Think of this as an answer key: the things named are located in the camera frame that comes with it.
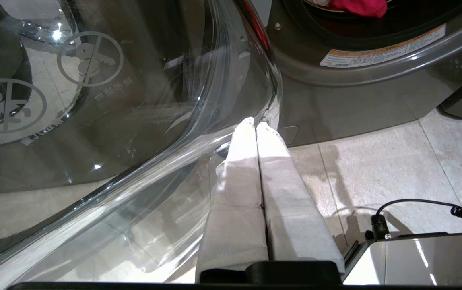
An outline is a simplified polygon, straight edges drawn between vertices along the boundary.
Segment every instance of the door glass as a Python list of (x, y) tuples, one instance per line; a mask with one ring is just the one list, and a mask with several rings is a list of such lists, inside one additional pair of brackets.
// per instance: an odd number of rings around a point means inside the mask
[(0, 288), (163, 282), (194, 262), (234, 126), (277, 126), (279, 73), (248, 17), (0, 0)]

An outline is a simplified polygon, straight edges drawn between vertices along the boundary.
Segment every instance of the washing machine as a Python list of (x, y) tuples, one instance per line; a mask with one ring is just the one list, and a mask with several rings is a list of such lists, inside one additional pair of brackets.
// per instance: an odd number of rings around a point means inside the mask
[(414, 121), (462, 87), (462, 1), (387, 6), (381, 18), (360, 18), (273, 0), (267, 33), (283, 75), (279, 132), (288, 145)]

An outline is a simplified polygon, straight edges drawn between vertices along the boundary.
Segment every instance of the tile floor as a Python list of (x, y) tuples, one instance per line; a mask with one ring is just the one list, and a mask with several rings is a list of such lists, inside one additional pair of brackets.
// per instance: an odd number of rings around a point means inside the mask
[[(440, 114), (376, 132), (290, 148), (303, 179), (342, 252), (371, 229), (385, 202), (422, 198), (462, 206), (462, 120)], [(462, 232), (449, 208), (391, 205), (392, 235)]]

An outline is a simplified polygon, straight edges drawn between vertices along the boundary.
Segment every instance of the cord plug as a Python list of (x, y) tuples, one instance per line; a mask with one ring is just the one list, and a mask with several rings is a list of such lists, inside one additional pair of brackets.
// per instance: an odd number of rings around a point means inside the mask
[(371, 216), (372, 232), (374, 233), (374, 240), (385, 239), (385, 235), (389, 234), (389, 227), (387, 220), (383, 215)]

